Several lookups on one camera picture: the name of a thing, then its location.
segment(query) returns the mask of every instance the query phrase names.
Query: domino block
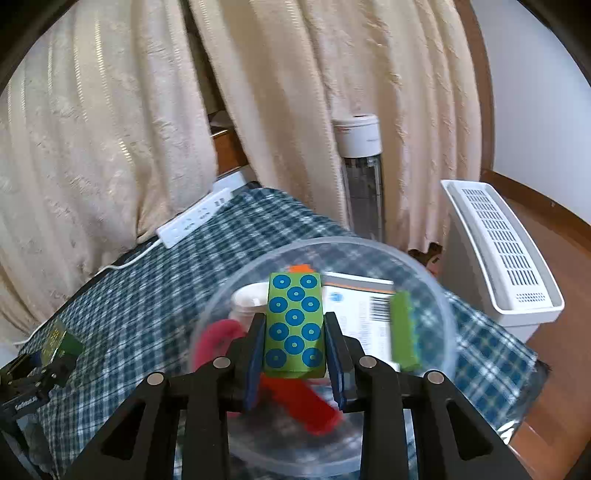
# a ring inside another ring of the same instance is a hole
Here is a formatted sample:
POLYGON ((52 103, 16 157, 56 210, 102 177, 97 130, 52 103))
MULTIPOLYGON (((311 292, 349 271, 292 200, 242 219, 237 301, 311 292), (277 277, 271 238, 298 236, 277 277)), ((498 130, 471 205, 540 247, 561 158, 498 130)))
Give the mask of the domino block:
POLYGON ((281 378, 324 376, 324 316, 318 273, 271 274, 264 372, 281 378))

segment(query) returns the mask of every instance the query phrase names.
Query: plaid tablecloth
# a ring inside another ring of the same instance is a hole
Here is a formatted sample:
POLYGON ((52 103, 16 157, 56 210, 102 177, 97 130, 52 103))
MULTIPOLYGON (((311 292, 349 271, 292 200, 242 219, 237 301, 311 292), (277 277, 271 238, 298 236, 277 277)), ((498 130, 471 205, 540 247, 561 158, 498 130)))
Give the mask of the plaid tablecloth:
MULTIPOLYGON (((183 372, 191 331, 230 275, 293 241, 338 235, 350 233, 285 193, 250 190, 176 247, 158 247, 129 268, 109 271, 72 300, 59 318, 86 348, 66 387, 38 411, 58 474, 147 374, 183 372)), ((458 326, 455 383, 499 427, 536 355, 455 295, 447 297, 458 326)), ((24 349, 38 349, 45 331, 24 349)), ((237 459, 232 466, 235 478, 278 477, 237 459)))

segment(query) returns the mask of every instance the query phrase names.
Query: barcode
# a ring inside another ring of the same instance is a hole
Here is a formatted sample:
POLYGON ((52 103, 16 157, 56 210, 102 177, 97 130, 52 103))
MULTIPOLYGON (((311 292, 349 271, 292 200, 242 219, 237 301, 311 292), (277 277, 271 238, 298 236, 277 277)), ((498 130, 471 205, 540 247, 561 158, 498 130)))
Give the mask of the barcode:
POLYGON ((380 322, 390 321, 390 301, 389 298, 370 297, 369 299, 369 319, 379 320, 380 322))

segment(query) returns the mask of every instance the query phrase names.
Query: water bottle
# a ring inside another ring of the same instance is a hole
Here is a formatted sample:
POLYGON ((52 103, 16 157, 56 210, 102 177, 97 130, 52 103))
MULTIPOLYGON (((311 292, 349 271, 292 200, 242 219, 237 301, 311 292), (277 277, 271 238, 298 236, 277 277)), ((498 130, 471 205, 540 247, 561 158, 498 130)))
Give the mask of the water bottle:
POLYGON ((382 139, 378 117, 355 115, 334 119, 348 202, 349 225, 357 235, 384 241, 382 139))

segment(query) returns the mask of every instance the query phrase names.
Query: wooden floor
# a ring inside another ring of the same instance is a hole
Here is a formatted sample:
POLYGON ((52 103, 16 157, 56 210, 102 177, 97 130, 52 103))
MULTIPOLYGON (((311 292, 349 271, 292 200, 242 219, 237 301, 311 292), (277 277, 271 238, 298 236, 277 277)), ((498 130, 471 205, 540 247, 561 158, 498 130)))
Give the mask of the wooden floor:
POLYGON ((543 218, 509 202, 540 249, 565 300, 528 342, 552 371, 511 446, 534 480, 562 480, 591 438, 591 253, 543 218))

